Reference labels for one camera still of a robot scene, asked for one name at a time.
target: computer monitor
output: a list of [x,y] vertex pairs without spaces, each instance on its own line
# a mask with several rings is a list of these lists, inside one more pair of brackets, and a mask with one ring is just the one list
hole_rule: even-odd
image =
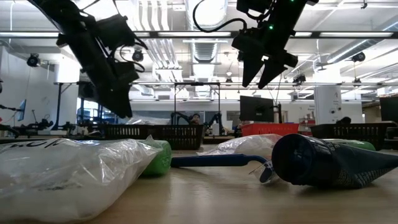
[[25,116],[26,99],[22,100],[19,105],[19,111],[17,112],[17,120],[22,121]]
[[241,121],[274,122],[274,100],[241,96]]
[[380,110],[382,121],[398,122],[398,96],[380,97]]

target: red container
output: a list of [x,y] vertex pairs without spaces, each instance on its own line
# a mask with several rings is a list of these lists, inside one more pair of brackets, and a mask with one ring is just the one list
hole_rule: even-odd
[[247,124],[242,127],[243,136],[255,134],[297,134],[300,124]]

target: wooden table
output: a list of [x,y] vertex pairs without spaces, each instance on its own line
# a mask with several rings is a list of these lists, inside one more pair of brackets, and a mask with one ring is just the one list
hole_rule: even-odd
[[172,169],[139,179],[89,224],[398,223],[398,170],[359,190],[261,185],[246,167]]

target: green object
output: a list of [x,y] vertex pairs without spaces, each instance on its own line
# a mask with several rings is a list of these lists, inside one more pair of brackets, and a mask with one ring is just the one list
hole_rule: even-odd
[[156,155],[156,157],[150,162],[147,168],[143,171],[141,176],[157,176],[164,175],[170,169],[170,163],[172,162],[172,148],[167,141],[161,140],[139,140],[140,142],[153,147],[162,147],[162,150]]
[[375,151],[376,148],[370,143],[366,141],[357,141],[357,140],[345,140],[345,139],[324,139],[325,141],[338,143],[338,144],[346,144],[352,147],[357,147],[360,149],[366,149],[369,151]]

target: white plastic bag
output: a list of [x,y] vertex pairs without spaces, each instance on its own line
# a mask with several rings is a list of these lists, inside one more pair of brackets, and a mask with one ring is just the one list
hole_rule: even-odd
[[169,118],[152,118],[133,113],[132,118],[126,124],[167,125],[169,122]]
[[199,156],[245,154],[256,155],[270,159],[272,149],[282,136],[278,134],[260,134],[231,139],[219,144],[215,149],[198,152]]
[[91,219],[111,206],[160,150],[132,139],[0,145],[0,222]]

